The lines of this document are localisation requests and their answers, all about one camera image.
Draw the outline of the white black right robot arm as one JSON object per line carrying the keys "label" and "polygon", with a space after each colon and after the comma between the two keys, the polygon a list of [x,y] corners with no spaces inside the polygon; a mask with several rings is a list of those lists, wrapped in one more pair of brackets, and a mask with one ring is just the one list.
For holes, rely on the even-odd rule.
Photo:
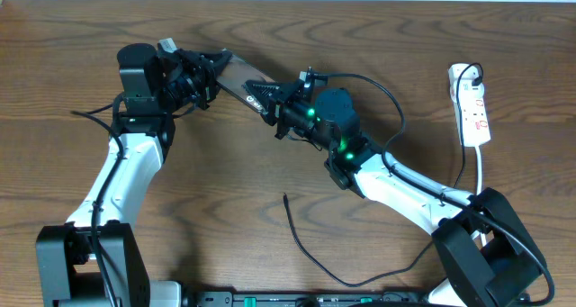
{"label": "white black right robot arm", "polygon": [[301,82],[247,81],[263,120],[282,139],[294,132],[328,152],[325,167],[343,190],[382,203],[430,235],[446,279],[426,293],[438,306],[530,306],[527,288],[539,277],[554,297],[545,258],[509,201],[486,188],[479,194],[458,190],[421,175],[380,148],[359,126],[352,98],[344,88],[311,98]]}

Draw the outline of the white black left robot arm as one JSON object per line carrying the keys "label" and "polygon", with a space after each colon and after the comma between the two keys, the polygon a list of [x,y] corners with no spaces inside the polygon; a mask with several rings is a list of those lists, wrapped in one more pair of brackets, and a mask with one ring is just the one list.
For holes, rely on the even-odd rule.
{"label": "white black left robot arm", "polygon": [[36,243],[47,306],[179,306],[182,286],[149,279],[133,228],[176,131],[178,110],[207,109],[231,52],[182,50],[170,39],[135,43],[117,54],[122,92],[103,167],[62,225],[45,226]]}

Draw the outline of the white charger plug adapter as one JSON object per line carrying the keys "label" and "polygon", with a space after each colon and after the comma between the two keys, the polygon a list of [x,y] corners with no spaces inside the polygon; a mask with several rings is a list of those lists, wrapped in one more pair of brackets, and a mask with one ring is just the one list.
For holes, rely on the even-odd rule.
{"label": "white charger plug adapter", "polygon": [[471,75],[458,77],[455,88],[459,97],[482,98],[485,92],[482,76],[475,72]]}

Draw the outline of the white power strip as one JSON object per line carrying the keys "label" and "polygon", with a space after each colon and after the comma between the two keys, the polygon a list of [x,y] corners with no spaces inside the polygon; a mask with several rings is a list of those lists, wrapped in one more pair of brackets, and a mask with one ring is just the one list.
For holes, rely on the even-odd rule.
{"label": "white power strip", "polygon": [[463,145],[470,148],[480,147],[491,140],[484,98],[459,97],[455,88],[458,77],[471,75],[473,72],[481,74],[480,66],[456,63],[448,69],[457,130]]}

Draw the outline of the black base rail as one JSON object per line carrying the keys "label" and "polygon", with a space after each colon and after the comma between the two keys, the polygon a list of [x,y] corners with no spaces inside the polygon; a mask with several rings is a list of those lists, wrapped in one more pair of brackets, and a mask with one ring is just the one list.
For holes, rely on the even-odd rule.
{"label": "black base rail", "polygon": [[188,307],[347,307],[429,306],[417,293],[232,293],[204,291],[189,293],[182,306]]}

